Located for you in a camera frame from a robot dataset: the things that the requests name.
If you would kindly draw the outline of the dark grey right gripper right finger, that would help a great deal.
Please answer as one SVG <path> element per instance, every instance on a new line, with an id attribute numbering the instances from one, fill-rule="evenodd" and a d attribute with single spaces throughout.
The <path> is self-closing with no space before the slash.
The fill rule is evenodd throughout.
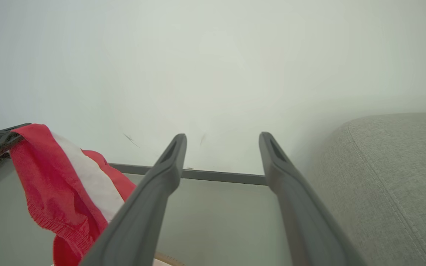
<path id="1" fill-rule="evenodd" d="M 276 195 L 294 266 L 364 266 L 365 261 L 269 132 L 259 135 L 265 179 Z"/>

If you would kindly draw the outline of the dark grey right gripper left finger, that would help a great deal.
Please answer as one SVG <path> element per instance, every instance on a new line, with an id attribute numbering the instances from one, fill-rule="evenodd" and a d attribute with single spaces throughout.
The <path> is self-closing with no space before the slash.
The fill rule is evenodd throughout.
<path id="1" fill-rule="evenodd" d="M 179 187 L 187 138 L 177 134 L 144 175 L 82 266 L 152 266 L 168 198 Z"/>

